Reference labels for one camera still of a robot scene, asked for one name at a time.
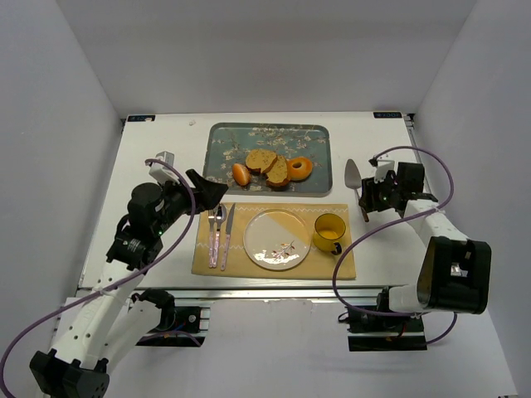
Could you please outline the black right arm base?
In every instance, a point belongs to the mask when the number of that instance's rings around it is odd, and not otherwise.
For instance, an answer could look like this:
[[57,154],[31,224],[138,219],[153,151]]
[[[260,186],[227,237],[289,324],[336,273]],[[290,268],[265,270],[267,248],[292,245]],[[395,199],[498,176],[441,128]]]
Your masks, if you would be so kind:
[[347,327],[350,352],[414,352],[427,349],[420,318],[376,317],[345,310],[338,323]]

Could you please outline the orange bagel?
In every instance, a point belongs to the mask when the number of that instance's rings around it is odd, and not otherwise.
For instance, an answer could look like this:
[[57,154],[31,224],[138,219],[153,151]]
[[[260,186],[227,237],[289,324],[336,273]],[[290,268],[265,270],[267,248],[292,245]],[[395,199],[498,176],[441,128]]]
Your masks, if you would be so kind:
[[297,157],[287,161],[291,181],[304,181],[313,171],[313,163],[306,157]]

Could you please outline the silver cake server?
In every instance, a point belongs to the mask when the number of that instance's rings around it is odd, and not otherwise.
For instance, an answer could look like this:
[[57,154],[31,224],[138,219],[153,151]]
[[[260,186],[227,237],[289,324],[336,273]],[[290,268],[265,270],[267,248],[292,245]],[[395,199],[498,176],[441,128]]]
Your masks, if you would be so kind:
[[360,171],[358,170],[358,167],[355,161],[352,160],[351,158],[347,160],[346,165],[345,165],[344,183],[347,188],[354,190],[354,193],[356,196],[356,203],[362,213],[363,220],[366,223],[369,223],[367,212],[359,204],[359,201],[361,198],[360,193],[361,193],[361,188],[362,188],[362,177],[361,177]]

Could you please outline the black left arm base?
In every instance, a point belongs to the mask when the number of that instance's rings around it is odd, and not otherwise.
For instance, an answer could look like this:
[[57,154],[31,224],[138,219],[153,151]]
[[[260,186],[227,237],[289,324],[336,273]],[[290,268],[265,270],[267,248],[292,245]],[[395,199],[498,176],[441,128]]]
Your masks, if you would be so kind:
[[162,289],[146,289],[131,296],[131,304],[153,303],[161,313],[160,321],[138,342],[138,347],[200,347],[207,332],[207,308],[176,304],[175,298]]

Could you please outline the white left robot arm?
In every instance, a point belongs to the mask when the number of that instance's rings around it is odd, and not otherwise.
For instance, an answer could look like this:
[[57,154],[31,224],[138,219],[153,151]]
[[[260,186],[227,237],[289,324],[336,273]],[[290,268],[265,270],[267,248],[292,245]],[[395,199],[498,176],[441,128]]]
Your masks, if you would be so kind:
[[181,178],[170,167],[152,171],[153,182],[131,192],[127,213],[106,254],[107,265],[66,332],[48,352],[37,352],[30,369],[51,397],[102,397],[110,374],[129,351],[158,327],[170,328],[174,297],[147,289],[122,314],[130,295],[160,256],[162,236],[181,216],[214,209],[228,190],[195,170]]

